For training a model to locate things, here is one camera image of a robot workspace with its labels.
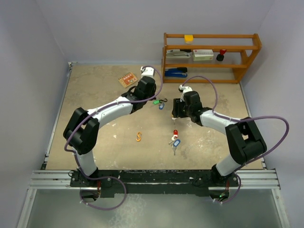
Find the red key tag with key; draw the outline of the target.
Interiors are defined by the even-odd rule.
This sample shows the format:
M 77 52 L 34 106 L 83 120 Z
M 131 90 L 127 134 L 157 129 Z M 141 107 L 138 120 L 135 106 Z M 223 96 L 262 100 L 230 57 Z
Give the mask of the red key tag with key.
M 173 130 L 173 136 L 171 137 L 171 140 L 169 142 L 169 145 L 172 144 L 173 142 L 175 142 L 178 138 L 178 130 Z

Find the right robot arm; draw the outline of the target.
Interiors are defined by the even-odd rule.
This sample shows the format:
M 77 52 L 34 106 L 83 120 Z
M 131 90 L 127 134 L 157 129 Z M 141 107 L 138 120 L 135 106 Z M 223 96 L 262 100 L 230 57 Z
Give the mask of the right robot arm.
M 173 100 L 173 118 L 188 117 L 193 123 L 216 130 L 227 138 L 229 155 L 211 168 L 211 180 L 215 185 L 222 186 L 234 171 L 266 152 L 266 143 L 254 121 L 220 116 L 204 107 L 198 92 L 188 86 L 179 91 L 181 98 Z

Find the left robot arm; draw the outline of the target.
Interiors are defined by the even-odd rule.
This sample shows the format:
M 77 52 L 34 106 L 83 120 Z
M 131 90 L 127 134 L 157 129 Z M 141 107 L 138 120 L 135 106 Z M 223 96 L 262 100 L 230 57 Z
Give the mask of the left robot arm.
M 148 100 L 155 97 L 155 91 L 155 80 L 143 76 L 136 86 L 113 102 L 90 110 L 80 107 L 73 112 L 63 137 L 67 145 L 73 148 L 71 152 L 76 157 L 78 168 L 83 172 L 81 181 L 86 186 L 93 186 L 98 180 L 98 167 L 94 161 L 93 148 L 97 142 L 99 129 L 119 117 L 143 108 Z

